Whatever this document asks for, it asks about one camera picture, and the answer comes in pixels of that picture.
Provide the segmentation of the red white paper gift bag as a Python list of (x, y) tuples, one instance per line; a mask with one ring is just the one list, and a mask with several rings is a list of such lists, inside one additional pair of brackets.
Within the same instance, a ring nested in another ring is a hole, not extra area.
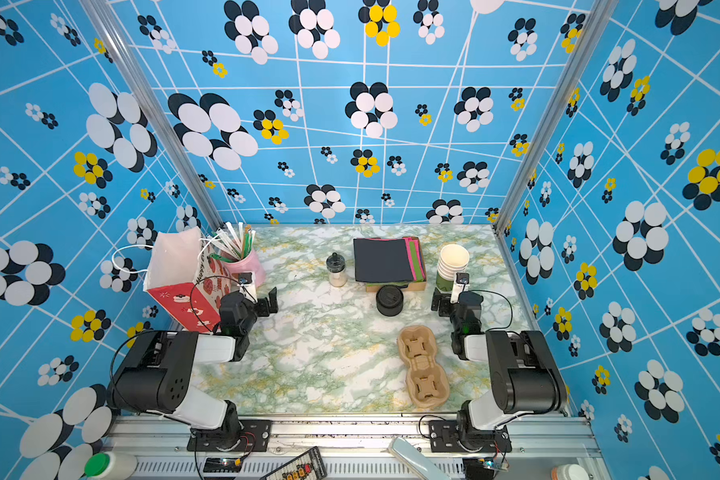
[(222, 298), (237, 290), (210, 239), (198, 227), (159, 233), (147, 248), (143, 290), (189, 331), (206, 333), (220, 322)]

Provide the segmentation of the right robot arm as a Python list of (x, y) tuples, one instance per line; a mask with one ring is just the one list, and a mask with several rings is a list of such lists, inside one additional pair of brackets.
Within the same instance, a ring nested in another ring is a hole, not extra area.
[(477, 452), (507, 433), (512, 421), (530, 415), (561, 413), (567, 403), (562, 375), (539, 331), (514, 332), (508, 326), (484, 330), (483, 290), (468, 288), (469, 276), (459, 273), (449, 293), (436, 289), (431, 309), (449, 319), (451, 348), (462, 361), (488, 366), (490, 391), (462, 404), (457, 414), (458, 440)]

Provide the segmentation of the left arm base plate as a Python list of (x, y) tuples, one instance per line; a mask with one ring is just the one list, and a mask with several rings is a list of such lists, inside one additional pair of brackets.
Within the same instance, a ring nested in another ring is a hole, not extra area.
[(198, 453), (265, 452), (268, 448), (273, 422), (265, 419), (239, 420), (231, 428), (214, 430), (190, 429), (186, 449)]

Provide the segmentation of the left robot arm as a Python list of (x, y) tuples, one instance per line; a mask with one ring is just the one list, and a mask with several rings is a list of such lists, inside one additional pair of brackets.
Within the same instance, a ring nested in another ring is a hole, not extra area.
[(131, 335), (127, 340), (129, 352), (118, 367), (110, 368), (109, 406), (162, 415), (188, 426), (189, 451), (265, 451), (272, 422), (242, 420), (232, 401), (216, 399), (195, 388), (191, 376), (199, 365), (241, 361), (257, 320), (278, 311), (276, 288), (256, 298), (253, 286), (243, 283), (221, 298), (220, 322), (208, 334), (147, 330)]

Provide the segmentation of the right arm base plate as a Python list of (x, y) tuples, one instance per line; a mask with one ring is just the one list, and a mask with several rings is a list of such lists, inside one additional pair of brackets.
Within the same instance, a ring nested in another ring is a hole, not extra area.
[(426, 436), (434, 453), (504, 454), (513, 449), (506, 427), (500, 430), (475, 430), (456, 420), (430, 419)]

